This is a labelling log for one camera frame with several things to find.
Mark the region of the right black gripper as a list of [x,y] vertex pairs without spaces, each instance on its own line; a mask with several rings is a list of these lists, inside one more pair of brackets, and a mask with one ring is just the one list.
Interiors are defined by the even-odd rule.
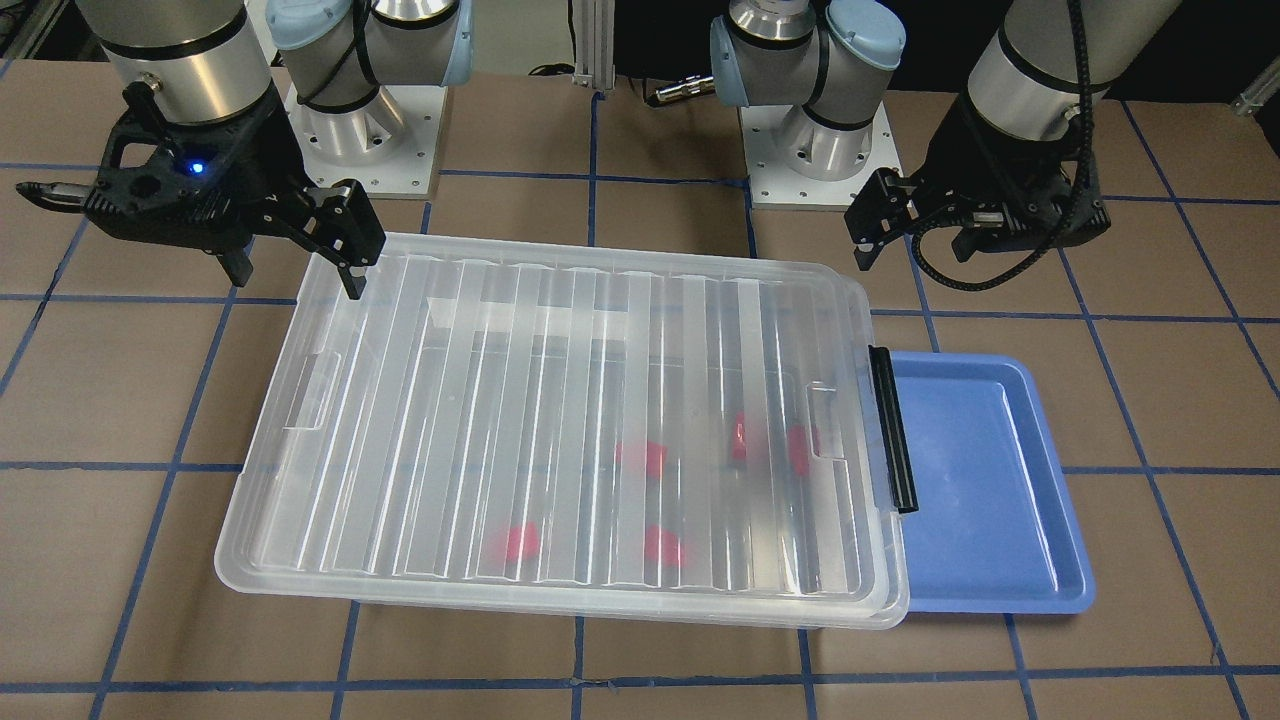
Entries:
[[119,240],[170,246],[244,246],[284,237],[328,260],[351,300],[367,286],[387,232],[364,187],[306,187],[300,145],[276,86],[221,120],[179,124],[147,85],[123,91],[95,183],[15,183],[46,211],[84,213]]

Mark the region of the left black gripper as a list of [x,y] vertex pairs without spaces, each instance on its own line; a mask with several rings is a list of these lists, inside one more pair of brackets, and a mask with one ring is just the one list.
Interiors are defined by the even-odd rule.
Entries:
[[1091,242],[1111,227],[1093,154],[1094,114],[1069,118],[1064,137],[1015,138],[991,126],[966,95],[948,109],[925,160],[909,179],[873,170],[844,214],[860,272],[902,238],[919,214],[911,254],[923,234],[956,227],[960,263],[977,252],[1033,252]]

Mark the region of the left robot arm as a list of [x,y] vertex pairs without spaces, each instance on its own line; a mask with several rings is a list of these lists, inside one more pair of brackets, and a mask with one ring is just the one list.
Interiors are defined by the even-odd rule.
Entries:
[[[861,270],[906,240],[938,284],[991,290],[1112,220],[1094,158],[1096,108],[1175,1],[1014,1],[924,161],[874,169],[844,222]],[[733,108],[782,106],[791,170],[844,181],[868,163],[876,111],[908,56],[879,1],[731,1],[710,23],[710,73]]]

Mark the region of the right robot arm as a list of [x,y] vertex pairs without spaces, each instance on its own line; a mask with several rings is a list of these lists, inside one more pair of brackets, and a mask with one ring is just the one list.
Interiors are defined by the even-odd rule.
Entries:
[[387,232],[361,181],[315,181],[312,147],[338,167],[383,159],[408,122],[393,86],[449,87],[474,65],[470,1],[269,1],[265,22],[294,83],[292,120],[242,1],[79,1],[119,74],[125,111],[92,182],[20,182],[47,211],[134,243],[215,258],[253,274],[257,236],[329,261],[357,300]]

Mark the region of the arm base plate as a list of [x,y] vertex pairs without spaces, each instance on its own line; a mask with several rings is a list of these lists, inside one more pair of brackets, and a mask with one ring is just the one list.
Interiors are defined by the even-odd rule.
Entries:
[[751,204],[763,209],[847,209],[878,169],[901,168],[884,105],[860,129],[832,129],[800,106],[740,108]]
[[285,110],[317,184],[355,179],[372,199],[428,200],[448,95],[436,86],[384,86],[364,108],[328,114],[300,105],[292,87]]

